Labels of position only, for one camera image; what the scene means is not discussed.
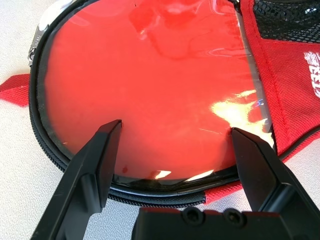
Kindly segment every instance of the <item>red nylon fabric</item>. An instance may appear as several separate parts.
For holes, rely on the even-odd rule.
[[[316,76],[320,72],[316,69],[317,63],[305,59],[310,53],[317,55],[320,44],[261,38],[254,4],[254,0],[241,0],[241,12],[268,103],[277,154],[281,155],[302,135],[320,125],[320,89],[317,87],[320,83]],[[284,162],[318,138],[320,132],[306,139]],[[206,190],[206,204],[240,189],[241,184],[235,183]]]
[[[29,103],[29,74],[10,77],[0,85],[0,99],[25,107]]]

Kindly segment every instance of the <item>red strap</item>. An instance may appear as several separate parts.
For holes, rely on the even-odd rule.
[[[0,99],[25,107],[29,103],[29,74],[10,77],[0,85]]]

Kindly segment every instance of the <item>zipper pull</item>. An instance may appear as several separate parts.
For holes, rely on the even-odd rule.
[[[41,16],[39,25],[36,28],[31,47],[29,49],[29,53],[28,53],[29,66],[32,65],[32,63],[34,61],[34,56],[35,56],[35,52],[36,52],[37,46],[38,46],[42,36],[44,35],[46,30],[50,26],[50,24],[52,24],[52,22],[67,7],[69,7],[72,3],[76,2],[76,1],[77,0],[58,0],[57,2],[52,4],[50,7],[48,7],[44,11],[43,15]]]

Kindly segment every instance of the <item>mesh pocket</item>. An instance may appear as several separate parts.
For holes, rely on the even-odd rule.
[[[253,9],[264,39],[320,43],[320,2],[280,3],[255,0]]]

